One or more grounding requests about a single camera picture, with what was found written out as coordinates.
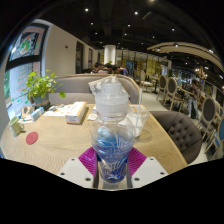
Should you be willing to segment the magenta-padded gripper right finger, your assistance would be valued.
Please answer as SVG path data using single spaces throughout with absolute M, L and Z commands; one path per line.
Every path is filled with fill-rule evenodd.
M 128 156 L 127 186 L 140 188 L 168 175 L 155 157 L 146 157 L 136 148 Z

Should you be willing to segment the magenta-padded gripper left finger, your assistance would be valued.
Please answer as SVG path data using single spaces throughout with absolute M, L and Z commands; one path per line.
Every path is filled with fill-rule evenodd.
M 58 176 L 84 188 L 97 188 L 99 173 L 94 149 L 90 147 L 79 157 L 70 158 Z

